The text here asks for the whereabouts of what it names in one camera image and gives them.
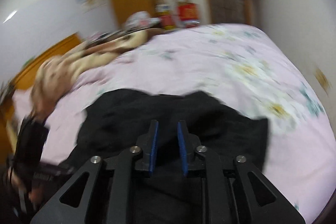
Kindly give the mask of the person's left hand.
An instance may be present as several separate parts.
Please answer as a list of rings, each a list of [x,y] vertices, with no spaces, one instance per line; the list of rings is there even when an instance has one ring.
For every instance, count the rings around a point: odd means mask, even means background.
[[[15,193],[22,191],[28,194],[28,198],[34,205],[40,205],[43,201],[43,187],[40,185],[37,188],[32,188],[30,192],[27,191],[25,184],[20,177],[14,172],[12,167],[7,170],[7,179],[10,189],[13,189]]]

